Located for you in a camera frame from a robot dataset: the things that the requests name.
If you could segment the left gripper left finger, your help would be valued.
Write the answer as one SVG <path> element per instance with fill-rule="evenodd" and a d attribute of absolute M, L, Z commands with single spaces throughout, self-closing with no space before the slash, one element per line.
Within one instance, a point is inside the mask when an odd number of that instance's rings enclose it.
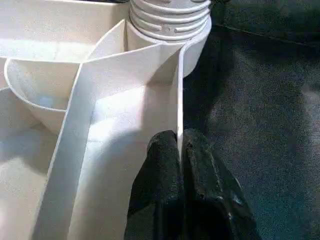
<path fill-rule="evenodd" d="M 128 240 L 180 240 L 184 194 L 177 136 L 172 130 L 155 134 L 135 177 L 129 199 Z"/>

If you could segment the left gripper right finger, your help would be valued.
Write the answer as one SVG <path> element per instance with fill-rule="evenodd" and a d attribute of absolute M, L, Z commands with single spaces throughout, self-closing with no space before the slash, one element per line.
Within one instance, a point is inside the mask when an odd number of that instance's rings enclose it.
<path fill-rule="evenodd" d="M 257 224 L 237 179 L 195 129 L 183 133 L 186 235 L 190 240 L 256 240 Z"/>

